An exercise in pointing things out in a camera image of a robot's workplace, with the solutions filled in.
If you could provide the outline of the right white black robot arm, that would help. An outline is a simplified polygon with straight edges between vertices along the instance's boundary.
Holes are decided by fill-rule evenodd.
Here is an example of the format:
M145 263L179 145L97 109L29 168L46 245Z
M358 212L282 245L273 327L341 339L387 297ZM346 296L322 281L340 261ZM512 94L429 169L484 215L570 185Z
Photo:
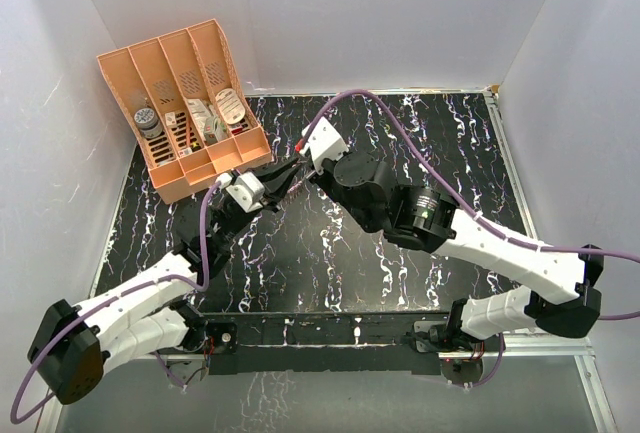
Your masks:
M459 299L444 324L422 333L446 350L466 350L505 331L538 327L565 338L585 337L600 317L601 294L592 285L601 257L517 246L521 235L494 223L483 227L451 196L401 184L391 167L367 153L312 158L311 178L367 233L382 233L401 248L478 265L518 283L484 299Z

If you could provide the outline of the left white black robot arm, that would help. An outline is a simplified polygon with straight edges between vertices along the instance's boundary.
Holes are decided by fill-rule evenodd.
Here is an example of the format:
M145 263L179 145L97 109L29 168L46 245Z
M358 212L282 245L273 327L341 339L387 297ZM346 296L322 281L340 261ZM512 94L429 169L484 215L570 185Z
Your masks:
M27 352L63 405L89 394L103 376L148 353L200 349L207 329L185 299L204 293L231 258L231 247L263 211L277 211L301 166L297 158L224 173L205 194L196 232L182 234L156 264L100 296L45 311Z

